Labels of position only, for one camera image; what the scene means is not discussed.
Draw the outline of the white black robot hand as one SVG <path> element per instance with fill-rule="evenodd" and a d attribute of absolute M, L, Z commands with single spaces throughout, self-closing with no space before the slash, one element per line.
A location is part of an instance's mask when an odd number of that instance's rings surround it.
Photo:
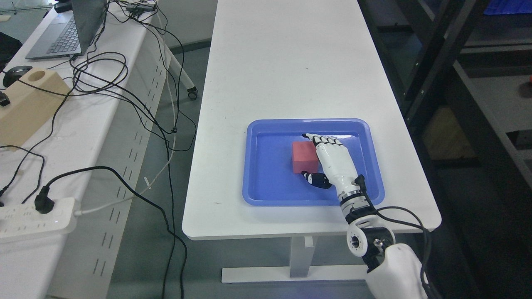
<path fill-rule="evenodd" d="M 353 184 L 358 177 L 357 169 L 348 148 L 340 140 L 318 134 L 302 134 L 302 136 L 313 142 L 324 175 L 331 185 L 335 186 L 338 196 L 360 190 L 358 185 Z"/>

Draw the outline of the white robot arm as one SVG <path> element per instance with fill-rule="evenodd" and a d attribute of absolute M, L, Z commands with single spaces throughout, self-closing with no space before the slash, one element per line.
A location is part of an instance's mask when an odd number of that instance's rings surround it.
<path fill-rule="evenodd" d="M 367 266 L 365 281 L 376 299 L 432 299 L 424 263 L 412 248 L 398 243 L 387 222 L 363 190 L 342 191 L 340 208 L 348 223 L 347 245 Z"/>

